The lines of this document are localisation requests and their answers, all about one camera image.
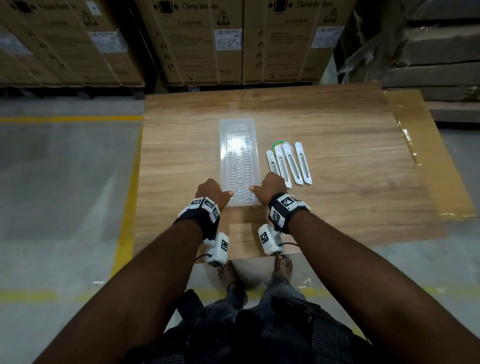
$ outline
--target foot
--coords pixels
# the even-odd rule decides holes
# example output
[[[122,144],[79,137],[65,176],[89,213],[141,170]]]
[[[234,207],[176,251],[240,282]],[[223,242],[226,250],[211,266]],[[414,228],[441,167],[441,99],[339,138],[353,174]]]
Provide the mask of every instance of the foot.
[[[218,267],[218,277],[220,278],[220,283],[222,287],[228,291],[228,286],[234,282],[239,282],[239,278],[235,273],[232,262],[228,261],[227,264]]]
[[[275,259],[275,275],[284,277],[288,282],[292,280],[293,265],[288,259],[278,255]]]

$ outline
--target black wrist strap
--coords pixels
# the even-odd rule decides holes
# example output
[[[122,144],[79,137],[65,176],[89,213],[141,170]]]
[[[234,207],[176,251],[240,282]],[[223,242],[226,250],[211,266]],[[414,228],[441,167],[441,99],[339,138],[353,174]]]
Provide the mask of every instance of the black wrist strap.
[[[205,239],[215,240],[218,224],[220,222],[220,209],[218,205],[208,197],[198,197],[180,213],[173,224],[192,219],[197,221],[202,229],[202,241]]]
[[[277,230],[284,234],[290,234],[288,222],[297,212],[311,210],[310,206],[299,198],[284,193],[273,195],[268,203],[268,207],[270,207],[268,219]]]

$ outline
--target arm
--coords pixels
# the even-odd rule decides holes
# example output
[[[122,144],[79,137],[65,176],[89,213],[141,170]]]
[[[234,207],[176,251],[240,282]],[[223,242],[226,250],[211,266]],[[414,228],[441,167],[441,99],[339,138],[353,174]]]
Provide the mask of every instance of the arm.
[[[210,197],[222,210],[232,194],[209,179],[195,197]],[[128,349],[160,338],[201,243],[196,221],[171,226],[87,302],[35,363],[118,363]]]
[[[252,190],[264,204],[287,192],[275,174]],[[374,344],[406,363],[480,361],[480,340],[377,253],[308,211],[295,214],[288,228],[318,278]]]

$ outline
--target black cable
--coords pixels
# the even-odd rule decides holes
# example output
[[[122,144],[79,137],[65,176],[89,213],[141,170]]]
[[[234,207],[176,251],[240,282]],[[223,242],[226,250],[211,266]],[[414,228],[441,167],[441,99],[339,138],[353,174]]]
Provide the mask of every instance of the black cable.
[[[298,245],[296,245],[295,243],[281,243],[281,244],[279,244],[278,246],[283,246],[283,245],[285,245],[285,244],[290,244],[290,245],[298,246]]]
[[[202,256],[212,256],[211,254],[202,254],[202,255],[199,255],[198,257],[195,258],[195,262],[200,259]]]

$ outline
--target person's right arm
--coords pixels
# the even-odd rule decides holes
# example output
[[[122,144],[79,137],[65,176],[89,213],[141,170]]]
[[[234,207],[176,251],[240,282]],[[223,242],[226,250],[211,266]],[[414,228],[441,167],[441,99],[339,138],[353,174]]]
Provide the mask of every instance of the person's right arm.
[[[274,173],[251,190],[266,205],[274,194],[287,192]],[[288,229],[318,278],[374,345],[406,363],[480,363],[480,340],[380,255],[309,211],[295,214]]]

